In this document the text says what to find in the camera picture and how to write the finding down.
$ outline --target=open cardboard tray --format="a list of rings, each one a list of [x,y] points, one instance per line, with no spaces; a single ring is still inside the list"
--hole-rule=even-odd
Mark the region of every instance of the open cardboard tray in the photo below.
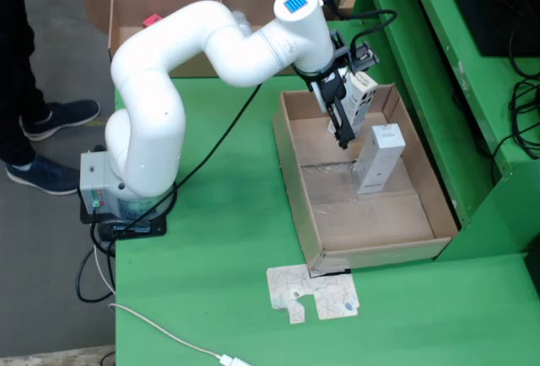
[[[283,180],[312,275],[434,258],[457,235],[435,172],[395,86],[375,92],[359,136],[342,150],[307,91],[284,92],[273,119]],[[351,168],[371,126],[405,139],[381,192],[358,195]]]

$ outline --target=person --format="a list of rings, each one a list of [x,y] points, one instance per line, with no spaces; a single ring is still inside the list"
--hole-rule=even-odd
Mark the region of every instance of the person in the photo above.
[[[37,154],[30,142],[43,141],[57,131],[82,126],[100,113],[93,100],[46,103],[35,86],[30,67],[34,32],[24,0],[3,0],[0,13],[0,160],[9,179],[52,195],[78,189],[78,170]]]

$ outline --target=blue sneaker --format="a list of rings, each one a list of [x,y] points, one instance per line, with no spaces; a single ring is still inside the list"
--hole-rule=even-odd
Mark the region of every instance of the blue sneaker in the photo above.
[[[93,100],[47,105],[51,109],[51,117],[46,122],[36,124],[21,120],[23,132],[30,141],[43,141],[63,128],[82,126],[97,117],[101,109],[100,104]]]
[[[61,166],[40,155],[35,156],[28,170],[18,170],[6,164],[6,171],[13,182],[35,187],[50,195],[71,195],[78,189],[78,170]]]

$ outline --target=robotic arm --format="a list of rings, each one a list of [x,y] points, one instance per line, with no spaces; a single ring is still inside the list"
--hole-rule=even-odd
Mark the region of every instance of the robotic arm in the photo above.
[[[276,19],[247,35],[223,4],[201,1],[122,44],[111,74],[126,109],[107,123],[110,165],[103,169],[110,179],[105,189],[112,191],[119,205],[104,208],[106,199],[101,201],[102,190],[96,191],[95,186],[103,183],[101,178],[92,170],[92,175],[84,173],[84,166],[97,167],[97,161],[87,157],[84,162],[83,157],[81,192],[87,212],[92,213],[93,207],[119,218],[137,217],[170,189],[180,163],[186,115],[168,72],[200,52],[226,83],[236,87],[258,85],[292,64],[314,91],[321,109],[329,113],[336,139],[346,148],[354,134],[340,103],[347,93],[343,77],[359,59],[351,57],[337,33],[329,32],[321,6],[321,0],[276,0]],[[122,187],[116,188],[118,182]],[[92,195],[85,195],[90,190]]]

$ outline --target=black monitor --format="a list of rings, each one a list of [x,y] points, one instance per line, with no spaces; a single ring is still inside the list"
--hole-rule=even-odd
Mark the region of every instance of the black monitor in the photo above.
[[[516,57],[540,56],[540,0],[456,0],[478,50],[508,56],[510,37]]]

